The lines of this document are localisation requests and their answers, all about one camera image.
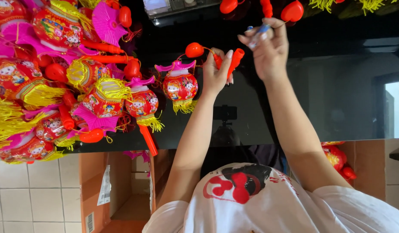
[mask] hand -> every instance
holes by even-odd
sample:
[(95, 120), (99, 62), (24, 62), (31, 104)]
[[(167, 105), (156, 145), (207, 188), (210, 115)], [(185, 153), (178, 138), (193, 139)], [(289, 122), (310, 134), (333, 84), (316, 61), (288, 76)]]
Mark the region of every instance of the hand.
[[(259, 36), (259, 42), (252, 51), (257, 75), (266, 83), (272, 79), (287, 76), (286, 62), (289, 42), (283, 21), (276, 18), (264, 18), (262, 21), (265, 24), (270, 24), (271, 28)], [(238, 40), (248, 46), (257, 31), (258, 27), (247, 30), (245, 36), (238, 35)]]
[(220, 49), (212, 48), (211, 50), (221, 57), (223, 63), (218, 70), (213, 54), (211, 52), (208, 54), (207, 61), (205, 61), (202, 66), (204, 77), (202, 94), (217, 97), (225, 84), (233, 83), (233, 74), (227, 79), (228, 68), (233, 58), (233, 50), (228, 51), (226, 55), (224, 55), (224, 52)]

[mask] blue pen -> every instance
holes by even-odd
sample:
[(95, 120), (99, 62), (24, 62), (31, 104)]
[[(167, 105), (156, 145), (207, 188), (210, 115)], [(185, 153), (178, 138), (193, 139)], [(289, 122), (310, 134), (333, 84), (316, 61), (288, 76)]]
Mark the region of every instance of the blue pen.
[(257, 33), (251, 39), (250, 43), (248, 44), (248, 47), (250, 49), (255, 48), (255, 46), (257, 45), (257, 42), (260, 40), (260, 35), (265, 33), (268, 29), (270, 29), (269, 24), (264, 24), (264, 23), (261, 24), (261, 27), (258, 29)]

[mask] white t-shirt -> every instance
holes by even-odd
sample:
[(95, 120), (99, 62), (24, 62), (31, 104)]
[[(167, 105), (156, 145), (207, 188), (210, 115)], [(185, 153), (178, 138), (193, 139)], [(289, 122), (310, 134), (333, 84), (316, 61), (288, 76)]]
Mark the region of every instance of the white t-shirt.
[(399, 233), (399, 210), (354, 189), (305, 191), (284, 173), (233, 163), (207, 174), (189, 203), (156, 210), (143, 233)]

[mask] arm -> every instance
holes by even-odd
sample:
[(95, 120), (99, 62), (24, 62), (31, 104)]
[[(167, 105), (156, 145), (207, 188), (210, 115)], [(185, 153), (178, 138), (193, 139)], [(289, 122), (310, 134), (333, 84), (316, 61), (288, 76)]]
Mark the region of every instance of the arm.
[(202, 162), (211, 140), (214, 101), (227, 82), (228, 68), (233, 55), (232, 50), (227, 56), (224, 56), (221, 50), (213, 50), (223, 58), (223, 64), (218, 71), (212, 53), (208, 55), (203, 66), (203, 91), (179, 141), (158, 208), (177, 200), (190, 202), (200, 181)]
[[(310, 120), (301, 108), (286, 72), (289, 43), (283, 21), (269, 18), (273, 29), (262, 34), (254, 48), (254, 63), (264, 82), (280, 145), (296, 178), (310, 192), (337, 185), (352, 188), (327, 160)], [(239, 40), (248, 45), (257, 30)]]

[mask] woman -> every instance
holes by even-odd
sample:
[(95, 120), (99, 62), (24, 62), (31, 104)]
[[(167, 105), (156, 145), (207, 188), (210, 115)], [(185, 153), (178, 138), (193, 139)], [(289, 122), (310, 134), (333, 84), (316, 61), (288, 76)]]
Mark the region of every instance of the woman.
[[(158, 209), (143, 232), (399, 232), (399, 211), (354, 190), (330, 165), (286, 73), (289, 44), (284, 22), (265, 18), (271, 28), (252, 49), (264, 82), (276, 132), (299, 183), (276, 169), (232, 163), (200, 180), (207, 154), (213, 104), (226, 84), (233, 51), (218, 71), (213, 56), (204, 64), (204, 86), (179, 142)], [(239, 35), (248, 45), (258, 29)]]

